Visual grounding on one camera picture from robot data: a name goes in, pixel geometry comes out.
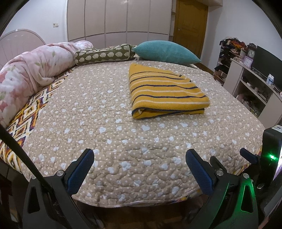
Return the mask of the yellow striped knit sweater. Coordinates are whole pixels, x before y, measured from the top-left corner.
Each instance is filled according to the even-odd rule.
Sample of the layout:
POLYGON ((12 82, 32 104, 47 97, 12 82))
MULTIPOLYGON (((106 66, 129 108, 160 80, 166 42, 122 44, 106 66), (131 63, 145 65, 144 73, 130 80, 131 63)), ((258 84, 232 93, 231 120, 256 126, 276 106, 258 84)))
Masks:
POLYGON ((203 114, 210 100, 188 77, 133 63, 129 68, 133 119, 203 114))

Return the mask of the pile of clothes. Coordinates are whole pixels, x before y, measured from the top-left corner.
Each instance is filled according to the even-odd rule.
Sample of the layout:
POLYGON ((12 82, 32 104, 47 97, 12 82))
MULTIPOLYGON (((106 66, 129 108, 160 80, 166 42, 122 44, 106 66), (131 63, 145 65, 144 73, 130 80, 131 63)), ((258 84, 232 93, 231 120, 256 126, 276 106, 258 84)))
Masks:
POLYGON ((240 52, 246 50, 247 46, 244 42, 239 41, 237 38, 226 38, 220 41, 219 45, 224 51, 240 52))

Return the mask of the white shelf unit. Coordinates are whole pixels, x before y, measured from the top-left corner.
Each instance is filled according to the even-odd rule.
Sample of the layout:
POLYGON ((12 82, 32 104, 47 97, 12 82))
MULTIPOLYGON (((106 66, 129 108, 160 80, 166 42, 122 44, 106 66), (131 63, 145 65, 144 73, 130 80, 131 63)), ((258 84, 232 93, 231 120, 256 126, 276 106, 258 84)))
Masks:
POLYGON ((281 96, 269 86, 263 75, 247 68, 244 57, 220 50, 214 79, 239 100, 265 128, 281 125, 281 96))

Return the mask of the colourful geometric bed sheet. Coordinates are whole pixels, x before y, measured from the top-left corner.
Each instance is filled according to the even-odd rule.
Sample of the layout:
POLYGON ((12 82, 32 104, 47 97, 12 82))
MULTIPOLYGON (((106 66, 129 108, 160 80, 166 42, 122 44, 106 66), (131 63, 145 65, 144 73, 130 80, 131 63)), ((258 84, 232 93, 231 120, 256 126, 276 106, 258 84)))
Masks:
MULTIPOLYGON (((74 68, 71 68, 56 76, 53 83, 31 96, 24 107, 10 121, 7 131, 20 146, 24 145, 29 135, 33 132, 40 112, 47 105, 54 91, 73 70, 74 68)), ((21 160, 3 141, 1 141, 1 161, 8 164, 15 171, 22 172, 21 160)))

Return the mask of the small white blue box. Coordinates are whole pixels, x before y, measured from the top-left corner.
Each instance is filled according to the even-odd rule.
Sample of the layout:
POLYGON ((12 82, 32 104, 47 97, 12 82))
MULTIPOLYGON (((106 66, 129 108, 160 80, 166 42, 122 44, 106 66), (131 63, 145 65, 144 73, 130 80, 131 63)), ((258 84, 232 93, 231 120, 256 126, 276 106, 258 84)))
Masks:
POLYGON ((267 77, 266 83, 267 83, 269 86, 272 86, 272 85, 274 84, 274 76, 272 76, 271 74, 269 74, 268 77, 267 77))

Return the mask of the beige heart-patterned quilt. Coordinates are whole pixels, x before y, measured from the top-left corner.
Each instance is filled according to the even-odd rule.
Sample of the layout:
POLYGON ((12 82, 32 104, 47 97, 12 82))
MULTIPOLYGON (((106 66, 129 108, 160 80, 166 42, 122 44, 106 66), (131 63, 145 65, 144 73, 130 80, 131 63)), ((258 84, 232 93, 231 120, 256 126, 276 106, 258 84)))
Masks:
POLYGON ((41 110, 23 149, 44 176, 65 170, 86 148, 95 161, 76 200, 98 207, 164 203, 194 195, 198 184, 185 162, 193 148, 215 156, 230 173, 247 166, 240 149, 256 153, 264 126, 212 75, 195 66, 142 61, 188 77, 210 99, 202 115, 134 120, 130 62, 75 68, 41 110))

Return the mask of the black television screen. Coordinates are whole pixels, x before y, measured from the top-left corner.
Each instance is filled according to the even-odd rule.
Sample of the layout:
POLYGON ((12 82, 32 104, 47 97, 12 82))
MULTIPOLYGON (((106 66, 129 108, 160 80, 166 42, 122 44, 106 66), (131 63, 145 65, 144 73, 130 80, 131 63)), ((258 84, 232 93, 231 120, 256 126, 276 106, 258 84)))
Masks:
POLYGON ((274 77, 274 85, 281 91, 282 62, 279 58, 257 46, 251 67, 265 77, 271 74, 274 77))

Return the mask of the purple small alarm clock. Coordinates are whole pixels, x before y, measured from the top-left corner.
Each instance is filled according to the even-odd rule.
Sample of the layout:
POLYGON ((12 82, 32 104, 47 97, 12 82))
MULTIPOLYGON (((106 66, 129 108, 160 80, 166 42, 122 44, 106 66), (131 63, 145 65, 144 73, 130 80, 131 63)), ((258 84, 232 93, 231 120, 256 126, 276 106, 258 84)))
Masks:
POLYGON ((253 63, 253 58, 250 58, 248 56, 245 56, 242 63, 247 67, 247 68, 251 68, 251 65, 253 63))

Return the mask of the black mantel clock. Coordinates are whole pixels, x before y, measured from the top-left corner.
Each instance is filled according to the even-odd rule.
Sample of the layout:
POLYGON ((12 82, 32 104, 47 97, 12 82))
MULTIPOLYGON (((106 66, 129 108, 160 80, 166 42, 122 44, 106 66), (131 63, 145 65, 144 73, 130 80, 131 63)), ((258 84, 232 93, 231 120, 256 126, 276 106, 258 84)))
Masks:
POLYGON ((249 43, 247 45, 247 56, 251 59, 254 59, 256 50, 257 50, 257 45, 255 45, 254 43, 249 43))

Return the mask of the pink floral comforter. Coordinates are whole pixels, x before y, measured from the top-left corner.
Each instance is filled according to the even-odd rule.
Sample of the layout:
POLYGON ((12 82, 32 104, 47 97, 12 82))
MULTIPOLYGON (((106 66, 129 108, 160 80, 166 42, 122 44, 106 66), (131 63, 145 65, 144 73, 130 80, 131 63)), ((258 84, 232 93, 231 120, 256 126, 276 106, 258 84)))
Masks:
POLYGON ((72 68, 76 52, 92 47, 89 41, 51 43, 8 61, 1 69, 1 125, 7 127, 31 96, 72 68))

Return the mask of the pink rounded headboard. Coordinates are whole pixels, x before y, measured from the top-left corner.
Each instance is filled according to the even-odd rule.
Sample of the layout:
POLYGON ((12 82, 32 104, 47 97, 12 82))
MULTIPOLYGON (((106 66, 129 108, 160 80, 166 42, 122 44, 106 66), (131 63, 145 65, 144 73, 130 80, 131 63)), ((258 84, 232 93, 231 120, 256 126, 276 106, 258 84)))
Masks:
POLYGON ((44 40, 35 32, 27 29, 16 29, 1 37, 0 65, 1 68, 11 59, 25 51, 45 45, 44 40))

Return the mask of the olive patterned bolster pillow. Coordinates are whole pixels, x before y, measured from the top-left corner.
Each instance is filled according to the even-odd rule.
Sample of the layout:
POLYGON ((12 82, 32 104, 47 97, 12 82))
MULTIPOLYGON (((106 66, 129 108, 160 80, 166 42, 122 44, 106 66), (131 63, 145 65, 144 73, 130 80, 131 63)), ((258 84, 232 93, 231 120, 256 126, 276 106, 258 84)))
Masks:
POLYGON ((75 54, 75 64, 86 65, 108 61, 128 61, 135 56, 135 45, 121 44, 103 49, 87 48, 77 51, 75 54))

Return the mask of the wooden brown door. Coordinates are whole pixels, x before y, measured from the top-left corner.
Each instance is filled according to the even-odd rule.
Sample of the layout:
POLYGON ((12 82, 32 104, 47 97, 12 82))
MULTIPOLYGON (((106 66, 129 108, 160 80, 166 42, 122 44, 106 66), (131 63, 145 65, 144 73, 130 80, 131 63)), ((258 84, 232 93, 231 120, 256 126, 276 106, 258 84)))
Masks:
POLYGON ((199 1, 177 1, 173 42, 201 57, 207 27, 208 6, 199 1))

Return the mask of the beige wardrobe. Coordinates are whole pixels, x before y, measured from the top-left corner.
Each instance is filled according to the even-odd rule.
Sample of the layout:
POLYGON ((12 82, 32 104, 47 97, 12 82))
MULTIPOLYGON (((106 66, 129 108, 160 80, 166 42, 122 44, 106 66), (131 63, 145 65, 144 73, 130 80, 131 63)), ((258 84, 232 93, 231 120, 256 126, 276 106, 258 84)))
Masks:
POLYGON ((96 48, 172 40, 176 1, 68 1, 67 38, 96 48))

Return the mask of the teal corduroy pillow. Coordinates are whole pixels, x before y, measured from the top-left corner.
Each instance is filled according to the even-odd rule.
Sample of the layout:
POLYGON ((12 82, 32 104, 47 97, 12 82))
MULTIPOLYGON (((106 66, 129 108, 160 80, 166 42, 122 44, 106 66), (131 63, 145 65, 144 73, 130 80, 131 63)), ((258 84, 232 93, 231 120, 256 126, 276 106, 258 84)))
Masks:
POLYGON ((190 50, 170 41, 146 41, 134 47, 133 50, 138 56, 149 61, 161 61, 180 65, 201 62, 201 60, 190 50))

